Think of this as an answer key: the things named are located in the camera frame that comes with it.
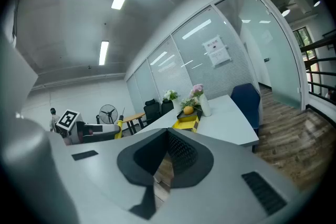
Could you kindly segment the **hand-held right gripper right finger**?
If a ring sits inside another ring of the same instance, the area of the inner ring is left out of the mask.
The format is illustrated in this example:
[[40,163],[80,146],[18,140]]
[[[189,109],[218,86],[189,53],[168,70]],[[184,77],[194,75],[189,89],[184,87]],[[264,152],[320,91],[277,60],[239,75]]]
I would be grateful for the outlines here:
[[192,162],[174,172],[157,223],[281,223],[298,188],[243,146],[169,128]]

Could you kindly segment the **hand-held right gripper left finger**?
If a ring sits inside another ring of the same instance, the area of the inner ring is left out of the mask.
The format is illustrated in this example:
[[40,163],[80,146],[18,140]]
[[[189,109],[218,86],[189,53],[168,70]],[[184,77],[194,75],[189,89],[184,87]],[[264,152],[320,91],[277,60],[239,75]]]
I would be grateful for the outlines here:
[[130,183],[118,168],[117,157],[126,147],[162,134],[162,129],[80,145],[65,145],[61,136],[48,133],[58,179],[70,199],[60,213],[62,223],[167,223],[163,209],[145,219],[131,212],[145,195],[144,186]]

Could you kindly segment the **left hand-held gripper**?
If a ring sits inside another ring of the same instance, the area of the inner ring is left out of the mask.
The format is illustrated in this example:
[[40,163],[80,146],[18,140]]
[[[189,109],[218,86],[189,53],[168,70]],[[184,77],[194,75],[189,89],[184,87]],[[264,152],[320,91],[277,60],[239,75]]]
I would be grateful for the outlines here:
[[[56,125],[65,134],[70,145],[80,144],[81,138],[78,135],[78,122],[83,122],[80,112],[66,110],[60,117]],[[120,127],[116,124],[85,124],[83,126],[84,134],[100,134],[83,136],[83,143],[95,143],[114,140],[115,134],[120,132]]]

